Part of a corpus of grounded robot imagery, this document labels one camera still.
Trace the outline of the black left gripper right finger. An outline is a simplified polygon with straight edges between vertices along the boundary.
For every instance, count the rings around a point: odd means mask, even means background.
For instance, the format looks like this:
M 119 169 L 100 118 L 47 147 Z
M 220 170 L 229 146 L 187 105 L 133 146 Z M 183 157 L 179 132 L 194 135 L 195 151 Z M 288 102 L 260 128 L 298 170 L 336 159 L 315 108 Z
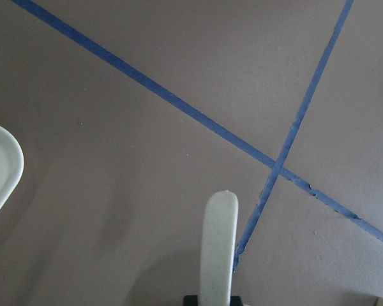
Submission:
M 243 306 L 243 301 L 240 296 L 230 297 L 230 306 Z

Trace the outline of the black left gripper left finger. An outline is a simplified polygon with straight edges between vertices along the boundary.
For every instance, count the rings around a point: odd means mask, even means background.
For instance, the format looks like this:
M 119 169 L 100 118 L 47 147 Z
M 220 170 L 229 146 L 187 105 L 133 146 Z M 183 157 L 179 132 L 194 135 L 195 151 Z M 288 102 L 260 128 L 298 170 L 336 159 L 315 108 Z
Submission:
M 183 297 L 183 306 L 199 306 L 197 295 L 185 295 Z

